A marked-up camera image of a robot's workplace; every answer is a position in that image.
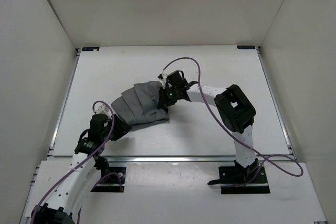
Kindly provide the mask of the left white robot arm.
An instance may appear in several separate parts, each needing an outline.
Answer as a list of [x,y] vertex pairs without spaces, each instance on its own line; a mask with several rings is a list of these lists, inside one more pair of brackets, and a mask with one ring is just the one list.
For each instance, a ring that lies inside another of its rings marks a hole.
[[122,179],[109,168],[101,154],[107,141],[117,141],[132,127],[117,115],[94,114],[88,129],[79,136],[68,170],[42,197],[31,213],[31,223],[78,223],[84,200],[101,182]]

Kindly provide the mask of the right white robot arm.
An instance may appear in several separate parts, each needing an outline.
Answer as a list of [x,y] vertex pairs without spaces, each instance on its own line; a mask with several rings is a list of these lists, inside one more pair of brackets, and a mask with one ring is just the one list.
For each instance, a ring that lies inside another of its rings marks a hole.
[[241,88],[235,84],[228,88],[204,86],[197,81],[188,82],[184,72],[176,70],[170,74],[161,73],[159,108],[167,108],[178,100],[201,102],[208,108],[215,107],[224,126],[234,139],[236,177],[231,183],[247,183],[258,169],[258,159],[253,151],[253,123],[256,110]]

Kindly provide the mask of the grey pleated skirt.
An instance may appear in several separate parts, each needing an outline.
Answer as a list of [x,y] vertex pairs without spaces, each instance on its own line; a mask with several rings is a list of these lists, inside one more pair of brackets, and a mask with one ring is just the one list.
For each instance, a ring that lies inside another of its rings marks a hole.
[[167,109],[159,109],[160,88],[158,81],[136,83],[123,91],[111,107],[115,114],[126,124],[140,125],[169,120]]

